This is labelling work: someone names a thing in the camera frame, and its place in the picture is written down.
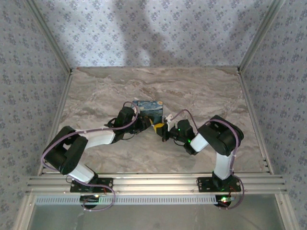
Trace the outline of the aluminium frame leg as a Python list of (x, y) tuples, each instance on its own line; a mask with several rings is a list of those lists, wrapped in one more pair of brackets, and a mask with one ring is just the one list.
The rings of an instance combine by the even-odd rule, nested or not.
[(21, 202), (13, 230), (27, 230), (35, 207), (36, 196), (26, 195)]
[(285, 230), (300, 230), (298, 221), (288, 194), (275, 195)]

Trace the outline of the aluminium corner post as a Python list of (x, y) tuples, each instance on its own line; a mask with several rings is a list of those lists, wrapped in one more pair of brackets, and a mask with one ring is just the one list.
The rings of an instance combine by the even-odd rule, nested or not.
[(261, 45), (265, 35), (267, 34), (269, 28), (271, 27), (272, 23), (274, 22), (277, 14), (281, 10), (282, 6), (286, 0), (272, 0), (271, 4), (269, 5), (264, 17), (251, 40), (251, 43), (243, 56), (240, 65), (238, 66), (238, 73), (242, 74), (246, 71), (249, 63), (253, 59), (256, 51), (258, 50), (259, 46)]
[(51, 50), (55, 54), (58, 62), (62, 66), (62, 68), (68, 73), (71, 73), (71, 68), (69, 63), (67, 62), (61, 48), (59, 47), (54, 35), (52, 34), (51, 30), (49, 29), (43, 14), (40, 12), (37, 4), (34, 0), (22, 0), (25, 6), (28, 8), (30, 14), (34, 18), (38, 28), (40, 29), (41, 33), (47, 40)]

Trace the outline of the grey metal panel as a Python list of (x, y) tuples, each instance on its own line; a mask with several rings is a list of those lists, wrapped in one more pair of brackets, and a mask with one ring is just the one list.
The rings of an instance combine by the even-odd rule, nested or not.
[(210, 205), (118, 205), (99, 211), (80, 206), (37, 206), (28, 230), (285, 230), (278, 213), (219, 210)]

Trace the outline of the long aluminium frame rail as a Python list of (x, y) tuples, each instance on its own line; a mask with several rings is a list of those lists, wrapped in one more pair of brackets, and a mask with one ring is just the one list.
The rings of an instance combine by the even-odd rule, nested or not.
[[(102, 178), (113, 178), (113, 189), (118, 195), (194, 195), (199, 177), (210, 173), (106, 173)], [(285, 194), (287, 188), (281, 175), (269, 173), (239, 173), (246, 194)], [(27, 194), (62, 195), (70, 192), (70, 184), (59, 173), (46, 173), (29, 178)]]

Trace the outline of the aluminium side rail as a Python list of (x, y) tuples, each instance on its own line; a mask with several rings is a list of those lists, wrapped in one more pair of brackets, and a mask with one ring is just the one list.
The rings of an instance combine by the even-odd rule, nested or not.
[(52, 126), (51, 126), (51, 132), (50, 132), (48, 139), (47, 139), (45, 150), (47, 149), (47, 147), (51, 143), (52, 139), (58, 133), (60, 119), (61, 119), (61, 116), (62, 116), (62, 113), (63, 113), (63, 110), (64, 110), (64, 106), (65, 106), (65, 103), (66, 103), (66, 100), (67, 100), (67, 97), (68, 97), (70, 86), (71, 86), (73, 71), (74, 71), (74, 69), (70, 69), (68, 77), (65, 81), (64, 88), (63, 88), (63, 91), (61, 93), (61, 97), (60, 97), (60, 100), (59, 100), (58, 108), (57, 108), (57, 111), (56, 111), (56, 114), (55, 114), (55, 117), (53, 119), (53, 123), (52, 123)]
[(256, 136), (259, 148), (260, 148), (260, 153), (262, 155), (263, 161), (266, 162), (266, 166), (265, 166), (266, 172), (269, 173), (269, 174), (275, 174), (272, 163), (270, 161), (270, 156), (269, 156), (268, 150), (267, 150), (266, 145), (265, 145), (264, 137), (263, 137), (263, 134), (262, 134), (261, 129), (260, 129), (260, 125), (259, 125), (259, 121), (257, 119), (256, 111), (255, 111), (254, 106), (252, 104), (252, 100), (251, 100), (247, 85), (246, 85), (244, 78), (242, 77), (242, 74), (239, 70), (238, 70), (238, 79), (239, 79), (239, 82), (240, 82), (240, 85), (241, 85), (241, 88), (242, 88), (242, 92), (243, 92), (243, 95), (244, 95), (244, 98), (245, 98), (245, 101), (246, 101), (246, 104), (247, 104), (247, 107), (248, 107), (252, 126), (253, 126), (253, 129), (254, 129), (254, 132), (255, 132), (255, 136)]

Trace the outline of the blue starry night box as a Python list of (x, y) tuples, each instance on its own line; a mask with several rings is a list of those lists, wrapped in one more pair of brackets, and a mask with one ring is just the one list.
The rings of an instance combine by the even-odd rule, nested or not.
[(148, 117), (154, 124), (161, 123), (163, 117), (162, 101), (132, 101), (138, 107), (139, 116)]

